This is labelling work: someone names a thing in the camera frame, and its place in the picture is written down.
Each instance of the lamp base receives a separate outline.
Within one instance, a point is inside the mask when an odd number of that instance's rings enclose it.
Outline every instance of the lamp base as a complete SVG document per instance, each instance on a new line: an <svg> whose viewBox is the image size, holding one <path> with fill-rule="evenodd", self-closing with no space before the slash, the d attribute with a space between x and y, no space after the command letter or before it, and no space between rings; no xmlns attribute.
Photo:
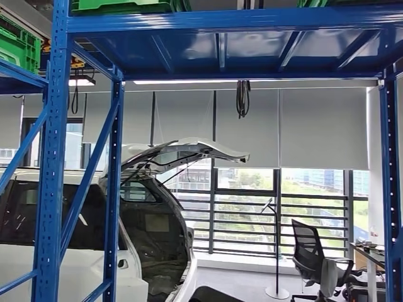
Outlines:
<svg viewBox="0 0 403 302"><path fill-rule="evenodd" d="M279 288L278 293L275 292L275 287L269 287L265 289L266 295L270 296L277 300L284 300L289 297L289 292L285 290L284 288Z"/></svg>

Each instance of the chair backrest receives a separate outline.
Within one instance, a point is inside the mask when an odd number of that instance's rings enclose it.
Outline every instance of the chair backrest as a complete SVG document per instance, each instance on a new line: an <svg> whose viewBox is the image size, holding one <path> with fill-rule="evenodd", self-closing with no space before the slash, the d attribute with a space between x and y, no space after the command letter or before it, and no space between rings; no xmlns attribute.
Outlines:
<svg viewBox="0 0 403 302"><path fill-rule="evenodd" d="M311 278L314 274L320 278L325 259L323 248L316 228L292 220L295 251L294 262L303 277Z"/></svg>

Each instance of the desk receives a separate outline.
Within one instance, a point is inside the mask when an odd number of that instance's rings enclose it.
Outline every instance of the desk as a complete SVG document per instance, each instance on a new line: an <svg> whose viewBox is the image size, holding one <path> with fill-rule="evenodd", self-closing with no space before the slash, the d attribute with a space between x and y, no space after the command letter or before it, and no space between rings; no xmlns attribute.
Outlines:
<svg viewBox="0 0 403 302"><path fill-rule="evenodd" d="M368 300L368 302L377 302L377 266L385 269L385 256L372 250L368 253L363 247L357 247L355 243L350 243L350 245L367 259Z"/></svg>

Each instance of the car side window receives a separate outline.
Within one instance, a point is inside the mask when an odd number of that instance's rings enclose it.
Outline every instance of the car side window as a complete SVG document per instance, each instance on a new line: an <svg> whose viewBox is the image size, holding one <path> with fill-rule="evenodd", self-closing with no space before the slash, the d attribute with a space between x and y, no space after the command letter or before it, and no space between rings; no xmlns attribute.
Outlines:
<svg viewBox="0 0 403 302"><path fill-rule="evenodd" d="M38 183L14 182L0 225L0 243L33 245ZM69 184L63 186L62 222L69 213L77 188ZM69 248L103 250L105 206L106 198L101 189L97 185L90 186ZM125 249L120 236L119 248Z"/></svg>
<svg viewBox="0 0 403 302"><path fill-rule="evenodd" d="M127 181L120 188L120 197L128 202L155 203L155 197L137 181Z"/></svg>

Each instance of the chair armrest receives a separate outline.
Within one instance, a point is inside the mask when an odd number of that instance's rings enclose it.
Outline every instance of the chair armrest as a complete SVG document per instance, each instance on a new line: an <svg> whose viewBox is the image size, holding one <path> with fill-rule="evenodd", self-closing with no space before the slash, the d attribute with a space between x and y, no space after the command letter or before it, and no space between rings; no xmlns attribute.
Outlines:
<svg viewBox="0 0 403 302"><path fill-rule="evenodd" d="M345 270L344 274L343 275L343 278L342 278L343 283L346 283L347 278L351 273L351 270L354 266L354 261L352 261L352 260L351 260L349 258L336 258L336 259L333 259L333 260L334 262L337 262L337 263L343 263L343 262L348 262L349 263L347 265L347 268Z"/></svg>

